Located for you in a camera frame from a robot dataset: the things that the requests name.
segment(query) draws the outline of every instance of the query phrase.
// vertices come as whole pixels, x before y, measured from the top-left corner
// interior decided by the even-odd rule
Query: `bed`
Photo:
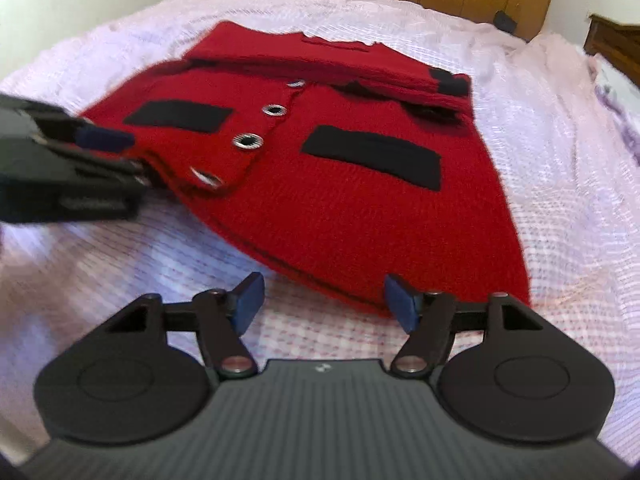
[[[601,440],[640,460],[640,170],[596,94],[597,63],[552,34],[530,43],[397,0],[165,0],[63,41],[0,83],[0,92],[81,112],[132,74],[175,59],[221,20],[264,32],[382,42],[473,81],[476,125],[504,187],[532,306],[596,354],[616,380]],[[406,335],[274,273],[208,231],[170,196],[137,222],[3,226],[0,413],[38,444],[38,371],[146,292],[183,301],[233,287],[252,270],[267,300],[244,336],[267,358],[370,358],[388,364]],[[454,352],[480,341],[456,339]],[[196,353],[195,341],[171,334]]]
[[[633,83],[640,86],[640,25],[621,25],[592,14],[584,49],[592,56],[602,54]]]

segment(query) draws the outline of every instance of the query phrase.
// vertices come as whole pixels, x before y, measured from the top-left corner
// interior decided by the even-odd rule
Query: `logo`
[[[91,197],[63,196],[59,201],[60,206],[71,211],[126,211],[127,204],[124,200]]]
[[[330,364],[322,363],[321,365],[316,366],[316,372],[324,374],[325,372],[331,370],[331,368],[332,366]]]

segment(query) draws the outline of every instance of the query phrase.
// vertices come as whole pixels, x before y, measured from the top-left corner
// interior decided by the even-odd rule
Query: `wooden headboard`
[[[602,54],[640,87],[640,25],[620,25],[593,14],[584,49]]]

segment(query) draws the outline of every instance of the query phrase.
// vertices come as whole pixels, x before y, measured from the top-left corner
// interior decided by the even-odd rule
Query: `red sweater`
[[[263,111],[272,104],[283,115]],[[224,22],[84,115],[134,134],[126,155],[229,243],[360,309],[385,311],[388,272],[463,300],[529,301],[466,75],[379,43]],[[259,138],[234,143],[245,133]]]

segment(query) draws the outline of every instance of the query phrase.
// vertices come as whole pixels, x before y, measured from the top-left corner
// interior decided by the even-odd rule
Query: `red knit garment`
[[[83,115],[134,134],[136,145],[126,155],[151,164],[229,243],[361,310],[387,312],[388,272],[462,300],[484,301],[500,290],[528,302],[522,251],[473,123],[471,97],[438,92],[441,81],[432,73],[379,43],[331,43],[224,22],[184,60],[151,67]],[[303,86],[287,85],[299,79]],[[378,97],[337,88],[353,83]],[[146,102],[164,99],[233,112],[212,134],[124,123]],[[286,114],[263,113],[271,104]],[[457,121],[421,118],[406,104],[453,110]],[[440,191],[302,153],[322,124],[433,150],[441,156]],[[232,139],[242,133],[259,135],[264,144],[240,150]],[[223,185],[213,189],[193,170]]]

